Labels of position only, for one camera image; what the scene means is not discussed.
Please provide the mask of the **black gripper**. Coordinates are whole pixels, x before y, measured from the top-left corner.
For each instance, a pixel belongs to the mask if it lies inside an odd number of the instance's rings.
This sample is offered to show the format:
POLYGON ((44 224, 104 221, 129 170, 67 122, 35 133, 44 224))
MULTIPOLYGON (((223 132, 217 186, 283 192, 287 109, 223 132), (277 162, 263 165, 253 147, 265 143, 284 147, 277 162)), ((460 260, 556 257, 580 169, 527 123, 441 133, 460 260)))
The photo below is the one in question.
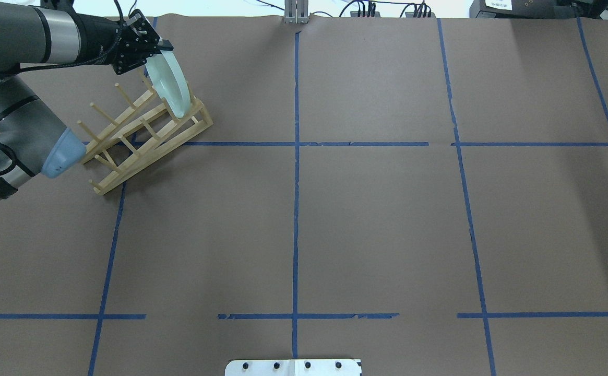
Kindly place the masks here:
POLYGON ((146 64, 149 57, 161 52, 173 52, 173 45, 163 39, 140 9, 132 10, 122 31, 120 41, 111 55, 115 74, 134 71, 146 64))

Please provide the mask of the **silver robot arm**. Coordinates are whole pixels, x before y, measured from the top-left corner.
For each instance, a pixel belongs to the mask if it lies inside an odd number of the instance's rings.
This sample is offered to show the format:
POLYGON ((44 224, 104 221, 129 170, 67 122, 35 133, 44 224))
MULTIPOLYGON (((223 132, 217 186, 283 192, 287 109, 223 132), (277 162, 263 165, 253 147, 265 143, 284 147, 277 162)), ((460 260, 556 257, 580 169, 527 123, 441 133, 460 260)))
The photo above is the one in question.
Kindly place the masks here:
POLYGON ((25 72, 110 66, 118 75, 173 52, 141 10, 118 20, 80 14, 73 1, 0 2, 0 201, 37 174, 56 178, 84 143, 20 78, 25 72))

